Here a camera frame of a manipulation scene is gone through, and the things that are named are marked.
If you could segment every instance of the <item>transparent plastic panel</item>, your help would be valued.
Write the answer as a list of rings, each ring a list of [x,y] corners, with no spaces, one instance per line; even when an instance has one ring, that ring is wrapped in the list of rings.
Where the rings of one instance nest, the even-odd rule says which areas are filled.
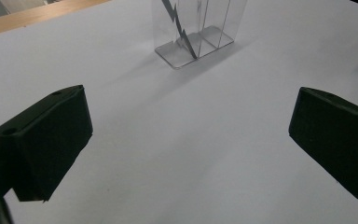
[[[230,0],[219,48],[234,42],[238,29],[240,28],[246,3],[247,0]]]
[[[223,28],[226,21],[229,0],[205,0],[206,14],[201,35],[201,55],[206,55],[219,48]]]
[[[241,15],[233,0],[151,0],[155,52],[173,68],[180,68],[232,42]],[[226,28],[227,15],[231,18]],[[225,30],[233,37],[226,38]]]

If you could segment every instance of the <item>clear acrylic stand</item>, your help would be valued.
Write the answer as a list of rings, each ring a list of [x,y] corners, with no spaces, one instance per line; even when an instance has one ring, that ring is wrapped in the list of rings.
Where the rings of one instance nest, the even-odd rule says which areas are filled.
[[[151,0],[155,52],[181,68],[232,42],[247,0]]]

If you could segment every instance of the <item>white table surface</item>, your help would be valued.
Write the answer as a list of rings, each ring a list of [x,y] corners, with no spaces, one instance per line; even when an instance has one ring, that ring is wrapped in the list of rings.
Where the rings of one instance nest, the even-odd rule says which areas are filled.
[[[16,223],[358,224],[358,200],[290,137],[301,86],[358,105],[358,5],[249,0],[236,42],[181,70],[153,51],[148,0],[0,34],[0,125],[83,84],[94,135]]]

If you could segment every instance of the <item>acrylic base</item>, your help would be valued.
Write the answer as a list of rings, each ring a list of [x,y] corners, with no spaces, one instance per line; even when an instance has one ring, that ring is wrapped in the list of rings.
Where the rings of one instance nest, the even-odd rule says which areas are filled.
[[[172,41],[157,47],[155,52],[172,68],[179,69],[234,42],[231,37],[224,34],[215,26],[207,27],[202,32],[192,33],[187,36],[193,50],[198,55],[196,59],[191,56],[188,48],[182,43],[180,38],[174,42]]]

